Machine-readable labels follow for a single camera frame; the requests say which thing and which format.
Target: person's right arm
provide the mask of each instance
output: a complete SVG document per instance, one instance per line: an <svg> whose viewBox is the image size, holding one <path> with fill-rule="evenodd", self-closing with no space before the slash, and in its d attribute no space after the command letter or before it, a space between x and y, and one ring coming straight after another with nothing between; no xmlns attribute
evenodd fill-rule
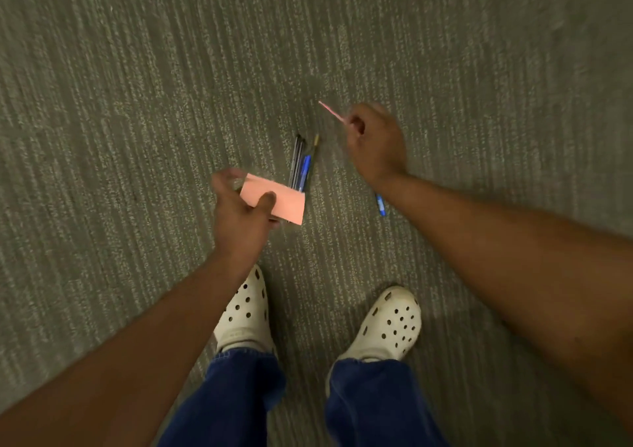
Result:
<svg viewBox="0 0 633 447"><path fill-rule="evenodd" d="M633 432L633 243L540 210L479 201L407 173L395 119L359 104L347 147L464 282Z"/></svg>

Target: person's left hand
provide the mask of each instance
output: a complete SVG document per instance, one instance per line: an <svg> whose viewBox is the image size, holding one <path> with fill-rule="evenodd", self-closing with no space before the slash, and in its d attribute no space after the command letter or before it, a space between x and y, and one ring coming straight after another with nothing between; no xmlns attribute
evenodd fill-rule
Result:
<svg viewBox="0 0 633 447"><path fill-rule="evenodd" d="M215 251L230 276L242 282L257 262L257 258L268 239L268 233L279 223L270 219L275 206L275 194L264 194L256 207L249 207L233 190L233 179L245 177L246 172L228 168L211 176L211 186L218 202L215 207Z"/></svg>

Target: person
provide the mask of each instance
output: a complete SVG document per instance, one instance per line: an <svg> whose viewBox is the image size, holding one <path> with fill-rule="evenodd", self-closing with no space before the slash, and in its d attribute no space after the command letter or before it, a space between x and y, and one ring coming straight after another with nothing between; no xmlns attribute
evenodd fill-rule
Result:
<svg viewBox="0 0 633 447"><path fill-rule="evenodd" d="M516 332L633 432L633 244L412 176L400 128L377 104L353 106L345 125L351 160L371 188ZM218 354L159 445L265 443L266 412L285 385L256 265L275 226L275 198L266 194L248 208L230 183L242 175L228 169L212 178L215 249L208 259L112 339L5 411L3 445L150 443L214 331ZM340 444L446 444L400 362L421 328L420 307L405 288L376 300L328 374L325 419Z"/></svg>

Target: forearm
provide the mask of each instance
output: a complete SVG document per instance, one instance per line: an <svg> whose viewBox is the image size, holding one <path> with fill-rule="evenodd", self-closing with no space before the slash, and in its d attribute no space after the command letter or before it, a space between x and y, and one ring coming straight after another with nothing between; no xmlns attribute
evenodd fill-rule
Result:
<svg viewBox="0 0 633 447"><path fill-rule="evenodd" d="M633 404L631 242L410 176L381 193L519 333L605 403Z"/></svg>
<svg viewBox="0 0 633 447"><path fill-rule="evenodd" d="M149 443L241 279L210 258L141 317L0 417L11 445ZM234 289L216 288L234 283Z"/></svg>

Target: person's left arm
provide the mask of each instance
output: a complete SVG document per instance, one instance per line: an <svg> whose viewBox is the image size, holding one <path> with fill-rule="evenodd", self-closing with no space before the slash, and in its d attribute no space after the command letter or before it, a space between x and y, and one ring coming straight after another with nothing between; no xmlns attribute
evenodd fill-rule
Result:
<svg viewBox="0 0 633 447"><path fill-rule="evenodd" d="M274 195L249 208L214 174L215 251L147 312L0 416L3 445L148 444L208 342L224 308L257 261Z"/></svg>

